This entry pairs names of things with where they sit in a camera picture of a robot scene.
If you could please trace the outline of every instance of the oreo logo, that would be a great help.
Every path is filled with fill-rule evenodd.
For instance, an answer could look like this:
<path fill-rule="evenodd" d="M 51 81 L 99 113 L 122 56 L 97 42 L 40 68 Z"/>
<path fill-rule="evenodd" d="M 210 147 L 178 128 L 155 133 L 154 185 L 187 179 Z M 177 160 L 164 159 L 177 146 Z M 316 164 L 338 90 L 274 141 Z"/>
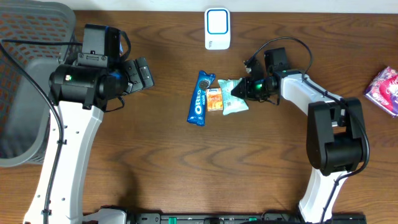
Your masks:
<path fill-rule="evenodd" d="M 201 102 L 200 102 L 200 93 L 201 93 L 201 90 L 198 90 L 198 92 L 197 92 L 197 100 L 195 102 L 195 113 L 197 115 L 201 115 L 201 112 L 202 112 Z"/>

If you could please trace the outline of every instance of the white device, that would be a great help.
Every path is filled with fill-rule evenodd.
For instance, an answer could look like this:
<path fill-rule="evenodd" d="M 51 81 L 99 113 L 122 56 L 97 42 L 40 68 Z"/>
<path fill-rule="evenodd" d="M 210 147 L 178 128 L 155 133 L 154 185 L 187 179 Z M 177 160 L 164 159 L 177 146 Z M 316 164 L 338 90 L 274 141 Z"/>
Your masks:
<path fill-rule="evenodd" d="M 217 7 L 205 11 L 205 47 L 225 50 L 231 43 L 231 16 L 228 9 Z"/>

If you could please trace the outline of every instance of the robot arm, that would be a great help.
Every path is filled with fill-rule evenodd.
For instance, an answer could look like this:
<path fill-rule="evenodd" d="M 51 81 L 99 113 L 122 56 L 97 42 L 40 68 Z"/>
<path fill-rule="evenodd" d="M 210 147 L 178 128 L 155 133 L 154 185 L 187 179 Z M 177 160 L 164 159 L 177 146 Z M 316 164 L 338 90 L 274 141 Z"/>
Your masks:
<path fill-rule="evenodd" d="M 88 159 L 95 134 L 100 126 L 108 100 L 149 88 L 154 84 L 145 58 L 127 60 L 120 56 L 123 31 L 112 27 L 86 25 L 83 50 L 76 65 L 59 65 L 50 76 L 52 101 L 64 125 L 64 144 L 52 181 L 49 223 L 70 224 L 101 218 L 83 217 L 82 196 Z M 50 114 L 49 142 L 39 184 L 24 217 L 24 223 L 43 223 L 43 211 L 50 172 L 58 147 L 58 126 Z M 126 222 L 126 213 L 113 210 L 100 223 Z"/>
<path fill-rule="evenodd" d="M 251 75 L 231 91 L 240 98 L 269 101 L 272 95 L 291 101 L 308 116 L 307 156 L 312 165 L 312 173 L 307 191 L 298 207 L 305 222 L 318 223 L 329 196 L 333 194 L 325 211 L 323 221 L 332 217 L 331 210 L 338 192 L 346 178 L 333 188 L 338 177 L 356 170 L 364 161 L 366 149 L 364 136 L 359 124 L 353 121 L 348 111 L 336 100 L 343 101 L 358 117 L 364 127 L 361 103 L 356 98 L 342 97 L 326 93 L 326 90 L 314 83 L 307 74 L 291 70 L 287 63 L 285 49 L 273 49 L 264 53 L 267 73 L 264 78 L 260 63 L 254 59 L 245 62 L 246 70 Z M 333 127 L 346 127 L 343 133 L 334 134 Z"/>

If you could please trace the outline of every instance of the pink package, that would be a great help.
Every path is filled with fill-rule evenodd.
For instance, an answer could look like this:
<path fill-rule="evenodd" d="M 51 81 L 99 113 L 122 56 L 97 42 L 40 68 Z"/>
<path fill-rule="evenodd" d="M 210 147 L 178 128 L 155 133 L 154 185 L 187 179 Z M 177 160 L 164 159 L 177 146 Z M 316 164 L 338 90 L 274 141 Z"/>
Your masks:
<path fill-rule="evenodd" d="M 374 78 L 365 91 L 365 97 L 384 111 L 398 116 L 398 73 L 391 67 L 385 68 Z"/>

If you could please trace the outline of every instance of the orange snack package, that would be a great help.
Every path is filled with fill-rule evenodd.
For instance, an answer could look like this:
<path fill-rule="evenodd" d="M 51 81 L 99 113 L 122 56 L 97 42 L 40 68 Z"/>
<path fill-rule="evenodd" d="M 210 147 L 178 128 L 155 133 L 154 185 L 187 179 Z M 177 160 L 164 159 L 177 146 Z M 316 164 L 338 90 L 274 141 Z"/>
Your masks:
<path fill-rule="evenodd" d="M 223 110 L 223 95 L 221 88 L 212 88 L 206 90 L 207 111 Z"/>

